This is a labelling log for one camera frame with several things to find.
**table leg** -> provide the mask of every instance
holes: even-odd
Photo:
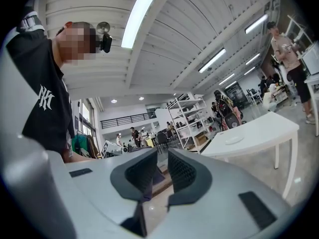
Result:
[[[313,112],[314,112],[315,121],[316,121],[316,136],[318,136],[319,135],[319,121],[318,121],[318,108],[317,108],[317,103],[316,103],[316,99],[315,99],[315,93],[314,93],[312,85],[310,85],[310,84],[307,84],[307,85],[308,85],[308,89],[310,92],[312,105],[313,105]]]
[[[298,155],[298,133],[295,132],[293,137],[289,140],[290,142],[290,163],[289,163],[289,171],[288,171],[288,179],[283,192],[283,198],[285,199],[288,195],[289,189],[293,182],[293,178],[295,175],[296,163],[297,163],[297,155]]]
[[[275,148],[275,169],[277,169],[279,167],[279,144],[277,144]]]

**black railing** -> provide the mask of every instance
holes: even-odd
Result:
[[[102,125],[102,129],[105,129],[108,127],[125,125],[125,124],[130,124],[130,123],[134,123],[138,121],[143,121],[143,120],[151,120],[154,118],[156,118],[155,113],[137,114],[137,115],[126,116],[126,117],[121,117],[117,119],[102,120],[101,125]]]

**ceiling light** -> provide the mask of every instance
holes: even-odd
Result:
[[[258,53],[255,57],[253,57],[251,60],[249,60],[246,65],[250,64],[253,60],[255,60],[256,58],[258,58],[260,56],[260,53]]]
[[[126,24],[121,47],[132,49],[136,35],[153,0],[136,0]]]
[[[249,32],[251,32],[254,28],[263,23],[267,18],[267,14],[261,16],[258,20],[256,20],[254,23],[252,23],[249,27],[245,29],[245,33],[248,34]]]
[[[256,66],[254,66],[252,69],[250,69],[248,72],[244,73],[244,75],[249,74],[251,71],[253,71],[256,68]]]
[[[230,86],[234,85],[236,81],[234,81],[232,84],[228,85],[225,89],[228,89]]]
[[[231,76],[227,77],[225,80],[223,80],[219,85],[222,85],[225,81],[229,80],[231,77],[233,77],[235,74],[232,74]]]
[[[209,60],[206,65],[204,65],[199,72],[202,74],[208,67],[210,67],[217,59],[219,59],[224,53],[226,53],[226,50],[223,48],[221,49],[211,60]]]

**floor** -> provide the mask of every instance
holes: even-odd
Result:
[[[276,113],[288,118],[289,120],[299,124],[298,132],[298,159],[293,184],[290,188],[286,201],[291,205],[295,205],[303,201],[311,192],[314,182],[318,179],[319,171],[319,137],[315,137],[315,126],[305,123],[305,113],[299,100],[291,100],[283,102]],[[250,106],[243,111],[244,118],[247,122],[254,120],[267,111],[261,104]],[[167,153],[159,156],[159,163],[165,163]],[[236,164],[259,180],[266,183],[270,188],[279,194],[282,194],[286,184],[289,165],[289,143],[280,145],[279,168],[274,169],[275,148],[265,149],[261,153],[233,157],[229,159],[230,163]],[[151,201],[144,203],[144,212],[146,217],[146,225],[148,233],[165,218],[166,204],[169,195],[173,194],[172,186],[163,191]]]

